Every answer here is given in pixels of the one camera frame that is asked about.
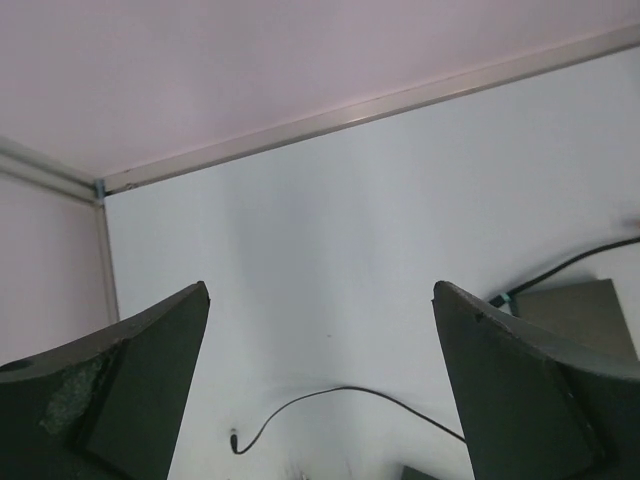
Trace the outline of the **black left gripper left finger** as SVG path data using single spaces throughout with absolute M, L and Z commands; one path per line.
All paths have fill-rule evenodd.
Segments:
M 4 479 L 165 479 L 207 325 L 197 282 L 1 368 Z

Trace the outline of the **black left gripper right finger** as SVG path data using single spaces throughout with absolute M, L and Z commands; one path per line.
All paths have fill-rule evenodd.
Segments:
M 439 281 L 433 310 L 477 479 L 636 479 L 639 364 Z

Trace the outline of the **black network switch box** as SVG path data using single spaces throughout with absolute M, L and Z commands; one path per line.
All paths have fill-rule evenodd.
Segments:
M 575 343 L 621 359 L 639 359 L 610 279 L 521 293 L 510 308 L 514 316 Z

